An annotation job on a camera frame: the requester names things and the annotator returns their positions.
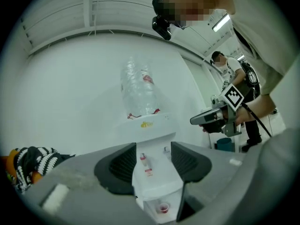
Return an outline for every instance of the black pants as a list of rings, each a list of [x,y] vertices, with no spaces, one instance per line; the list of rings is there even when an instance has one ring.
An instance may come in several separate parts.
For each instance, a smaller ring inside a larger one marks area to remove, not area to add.
[[[254,90],[251,91],[245,96],[244,102],[248,103],[254,100]],[[257,121],[245,122],[246,131],[251,143],[256,143],[260,139],[259,128]]]

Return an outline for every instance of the person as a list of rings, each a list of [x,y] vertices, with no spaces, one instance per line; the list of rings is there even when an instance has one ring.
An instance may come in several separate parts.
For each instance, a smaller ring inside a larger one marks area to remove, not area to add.
[[[299,53],[292,29],[271,0],[153,0],[156,14],[177,27],[201,21],[215,9],[225,10],[233,24],[241,51],[263,78],[261,94],[248,107],[262,118],[275,109],[270,93]],[[237,110],[236,124],[255,120],[244,108]]]
[[[232,57],[228,58],[219,51],[215,51],[211,59],[222,71],[224,80],[234,85],[244,96],[245,103],[254,100],[254,90],[248,87],[245,81],[246,73],[238,60]],[[245,126],[249,139],[247,140],[247,144],[242,147],[243,152],[247,152],[250,147],[262,142],[256,120],[245,122]]]

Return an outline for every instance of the clear plastic bottle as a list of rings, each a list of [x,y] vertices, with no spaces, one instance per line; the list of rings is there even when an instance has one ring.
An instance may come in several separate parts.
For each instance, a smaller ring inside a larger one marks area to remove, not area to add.
[[[149,65],[141,58],[130,57],[122,67],[121,91],[127,118],[134,119],[159,111]]]

